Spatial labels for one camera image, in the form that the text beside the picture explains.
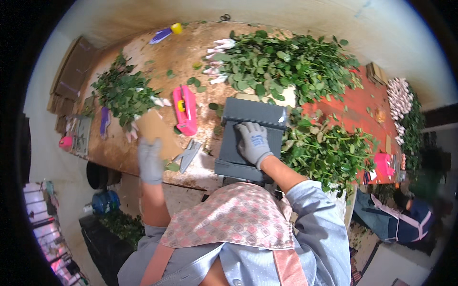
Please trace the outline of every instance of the gloved hand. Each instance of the gloved hand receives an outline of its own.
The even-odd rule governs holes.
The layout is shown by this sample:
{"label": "gloved hand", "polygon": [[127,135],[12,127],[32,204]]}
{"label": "gloved hand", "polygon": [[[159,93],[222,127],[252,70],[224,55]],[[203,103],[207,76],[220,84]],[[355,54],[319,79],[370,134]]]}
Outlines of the gloved hand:
{"label": "gloved hand", "polygon": [[140,139],[138,145],[138,167],[140,168],[140,179],[151,185],[162,183],[164,172],[164,161],[159,157],[161,151],[161,140],[158,138],[152,145],[145,138]]}
{"label": "gloved hand", "polygon": [[239,143],[240,153],[260,170],[261,162],[267,156],[273,155],[267,142],[267,129],[252,122],[242,122],[235,127],[242,134],[242,141]]}

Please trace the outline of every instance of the bucket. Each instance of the bucket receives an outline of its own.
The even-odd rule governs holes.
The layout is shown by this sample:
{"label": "bucket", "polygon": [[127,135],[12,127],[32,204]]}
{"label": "bucket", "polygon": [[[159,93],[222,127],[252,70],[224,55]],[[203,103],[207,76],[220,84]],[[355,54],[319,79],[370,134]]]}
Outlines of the bucket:
{"label": "bucket", "polygon": [[92,209],[99,214],[117,210],[119,206],[118,194],[112,190],[100,192],[92,196]]}
{"label": "bucket", "polygon": [[87,162],[86,176],[89,185],[93,189],[104,189],[107,186],[119,183],[121,180],[121,172],[92,162]]}

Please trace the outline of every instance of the apron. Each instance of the apron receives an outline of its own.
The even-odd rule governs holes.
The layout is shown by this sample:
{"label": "apron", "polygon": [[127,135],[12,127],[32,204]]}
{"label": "apron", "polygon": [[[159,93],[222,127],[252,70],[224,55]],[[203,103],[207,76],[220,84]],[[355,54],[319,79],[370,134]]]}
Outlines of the apron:
{"label": "apron", "polygon": [[264,188],[234,183],[216,190],[205,202],[176,213],[153,256],[140,286],[162,279],[176,248],[207,243],[235,243],[272,250],[280,285],[308,285],[294,250],[292,209]]}
{"label": "apron", "polygon": [[424,238],[428,232],[423,233],[423,226],[428,222],[429,218],[431,218],[431,212],[428,211],[426,214],[425,218],[419,223],[418,221],[414,220],[413,218],[406,216],[402,214],[400,211],[394,210],[390,207],[387,207],[386,205],[383,205],[381,201],[379,201],[373,194],[371,194],[372,201],[374,202],[375,206],[379,208],[380,210],[386,212],[387,214],[393,216],[398,220],[398,224],[396,226],[396,236],[389,238],[388,240],[396,240],[398,241],[398,230],[399,230],[399,220],[405,221],[406,223],[410,224],[411,226],[415,227],[418,229],[418,238],[412,240],[414,241],[419,241],[422,238]]}

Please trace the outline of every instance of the pink tape dispenser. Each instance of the pink tape dispenser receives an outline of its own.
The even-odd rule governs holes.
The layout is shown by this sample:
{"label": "pink tape dispenser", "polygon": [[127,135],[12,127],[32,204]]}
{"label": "pink tape dispenser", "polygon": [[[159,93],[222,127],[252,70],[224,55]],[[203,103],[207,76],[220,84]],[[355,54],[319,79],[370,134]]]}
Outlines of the pink tape dispenser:
{"label": "pink tape dispenser", "polygon": [[180,85],[173,90],[173,101],[178,119],[176,127],[184,135],[193,136],[197,133],[196,96],[188,86]]}

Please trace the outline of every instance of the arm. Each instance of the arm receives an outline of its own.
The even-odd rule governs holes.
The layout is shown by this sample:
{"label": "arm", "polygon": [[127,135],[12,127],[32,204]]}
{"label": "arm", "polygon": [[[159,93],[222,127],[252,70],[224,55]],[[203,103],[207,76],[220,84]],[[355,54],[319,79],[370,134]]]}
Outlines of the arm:
{"label": "arm", "polygon": [[170,214],[165,205],[162,190],[164,162],[159,157],[161,141],[152,145],[142,138],[138,146],[138,165],[140,168],[141,199],[143,222],[152,227],[166,227],[170,223]]}
{"label": "arm", "polygon": [[299,230],[296,238],[305,256],[315,256],[319,277],[326,285],[349,285],[347,230],[336,205],[322,191],[321,183],[307,180],[273,156],[264,127],[242,122],[237,129],[242,134],[239,150],[243,157],[277,182],[293,211],[299,215],[295,223]]}

